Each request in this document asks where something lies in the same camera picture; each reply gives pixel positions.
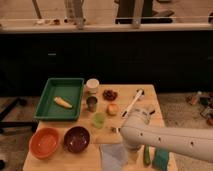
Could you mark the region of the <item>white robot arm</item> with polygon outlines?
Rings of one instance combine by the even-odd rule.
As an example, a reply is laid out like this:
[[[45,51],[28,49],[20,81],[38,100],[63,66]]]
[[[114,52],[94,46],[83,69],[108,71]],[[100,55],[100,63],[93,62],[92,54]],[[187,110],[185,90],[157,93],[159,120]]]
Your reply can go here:
[[[125,118],[120,134],[126,149],[142,145],[213,163],[213,130],[152,126],[146,109],[133,109]]]

